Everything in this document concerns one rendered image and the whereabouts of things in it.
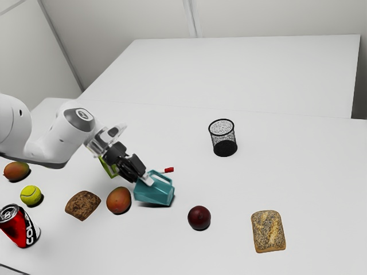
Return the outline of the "yellow tennis ball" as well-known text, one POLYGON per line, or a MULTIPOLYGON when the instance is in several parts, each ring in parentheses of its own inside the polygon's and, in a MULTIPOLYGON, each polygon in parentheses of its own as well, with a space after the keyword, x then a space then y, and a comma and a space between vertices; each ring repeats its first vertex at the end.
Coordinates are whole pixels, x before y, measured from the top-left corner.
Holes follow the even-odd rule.
POLYGON ((41 190, 34 185, 25 186, 20 193, 21 201, 27 206, 36 205, 42 198, 41 190))

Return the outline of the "black mesh pen holder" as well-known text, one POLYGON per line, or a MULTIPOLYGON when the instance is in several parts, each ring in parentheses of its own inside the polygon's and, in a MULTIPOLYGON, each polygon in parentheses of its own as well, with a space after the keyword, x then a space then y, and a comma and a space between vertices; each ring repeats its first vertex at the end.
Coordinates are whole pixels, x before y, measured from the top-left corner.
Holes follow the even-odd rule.
POLYGON ((209 124, 208 131, 213 152, 219 157, 229 157, 236 153, 235 124, 229 119, 217 119, 209 124))

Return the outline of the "teal faceted mug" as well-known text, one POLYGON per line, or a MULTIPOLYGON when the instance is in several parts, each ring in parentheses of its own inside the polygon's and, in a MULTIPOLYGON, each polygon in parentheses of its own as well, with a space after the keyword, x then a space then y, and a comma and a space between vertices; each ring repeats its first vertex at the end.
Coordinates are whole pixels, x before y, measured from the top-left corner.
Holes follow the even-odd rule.
POLYGON ((147 175, 153 182, 152 185, 148 186, 139 178, 134 188, 134 199, 156 205, 170 206, 175 190, 172 180, 156 170, 148 171, 147 175))

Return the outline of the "red cola can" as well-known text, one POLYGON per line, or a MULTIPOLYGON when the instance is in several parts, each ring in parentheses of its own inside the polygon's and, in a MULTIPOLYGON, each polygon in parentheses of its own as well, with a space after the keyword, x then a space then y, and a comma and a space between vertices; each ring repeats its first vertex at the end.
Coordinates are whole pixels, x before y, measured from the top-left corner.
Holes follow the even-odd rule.
POLYGON ((0 229, 19 248, 33 246, 41 235, 41 229, 24 208, 13 203, 0 209, 0 229))

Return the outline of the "dark brown bread roll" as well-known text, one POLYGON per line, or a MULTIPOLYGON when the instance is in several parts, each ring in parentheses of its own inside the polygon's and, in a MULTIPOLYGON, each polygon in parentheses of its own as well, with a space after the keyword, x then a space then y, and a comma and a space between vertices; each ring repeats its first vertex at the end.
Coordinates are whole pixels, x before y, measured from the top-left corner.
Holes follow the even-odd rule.
POLYGON ((80 221, 86 220, 100 205, 101 199, 92 192, 80 191, 66 204, 65 212, 80 221))

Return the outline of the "dark red apple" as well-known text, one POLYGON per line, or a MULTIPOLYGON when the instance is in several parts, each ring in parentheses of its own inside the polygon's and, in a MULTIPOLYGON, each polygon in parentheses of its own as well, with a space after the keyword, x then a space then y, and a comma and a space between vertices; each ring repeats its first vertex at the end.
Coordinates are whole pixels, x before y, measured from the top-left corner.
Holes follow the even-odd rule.
POLYGON ((188 212, 188 223, 194 230, 205 230, 210 226, 211 213, 204 206, 194 206, 188 212))

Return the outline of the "red-green mango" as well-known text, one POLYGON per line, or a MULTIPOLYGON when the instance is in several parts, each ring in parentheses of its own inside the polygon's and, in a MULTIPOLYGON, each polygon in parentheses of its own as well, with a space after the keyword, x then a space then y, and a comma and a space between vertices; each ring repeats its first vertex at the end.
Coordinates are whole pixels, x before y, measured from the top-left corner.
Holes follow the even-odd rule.
POLYGON ((24 162, 11 162, 3 169, 3 175, 9 181, 18 181, 25 178, 30 171, 29 165, 24 162))
POLYGON ((126 187, 112 190, 106 199, 107 209, 113 214, 125 213, 131 206, 131 194, 126 187))

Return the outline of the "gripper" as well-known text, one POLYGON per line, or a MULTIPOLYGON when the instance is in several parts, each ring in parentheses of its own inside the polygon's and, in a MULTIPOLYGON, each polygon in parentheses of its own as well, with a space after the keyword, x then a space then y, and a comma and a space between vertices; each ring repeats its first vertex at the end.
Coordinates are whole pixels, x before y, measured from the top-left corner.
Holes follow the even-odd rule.
POLYGON ((136 154, 128 155, 127 148, 121 143, 113 144, 103 155, 103 160, 107 165, 116 165, 118 174, 130 183, 138 180, 146 186, 154 184, 153 178, 146 172, 146 166, 136 154))

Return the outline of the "green angular bracket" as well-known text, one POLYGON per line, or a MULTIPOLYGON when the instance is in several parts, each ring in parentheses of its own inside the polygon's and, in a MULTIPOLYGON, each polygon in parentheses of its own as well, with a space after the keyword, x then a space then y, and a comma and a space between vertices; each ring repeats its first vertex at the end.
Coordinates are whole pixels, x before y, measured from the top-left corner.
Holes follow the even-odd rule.
POLYGON ((109 165, 105 162, 105 160, 101 157, 101 156, 98 156, 98 159, 101 163, 101 165, 103 166, 105 172, 107 173, 107 175, 110 177, 110 178, 114 178, 116 176, 118 176, 118 168, 116 166, 116 164, 112 164, 112 165, 109 165))

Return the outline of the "seeded rectangular bread roll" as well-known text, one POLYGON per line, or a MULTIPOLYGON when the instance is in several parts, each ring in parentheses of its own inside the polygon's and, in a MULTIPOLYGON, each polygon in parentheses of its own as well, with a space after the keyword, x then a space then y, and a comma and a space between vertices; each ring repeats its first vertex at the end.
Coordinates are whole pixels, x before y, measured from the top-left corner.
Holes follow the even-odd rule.
POLYGON ((275 210, 257 211, 251 215, 253 243, 257 253, 286 249, 286 238, 280 214, 275 210))

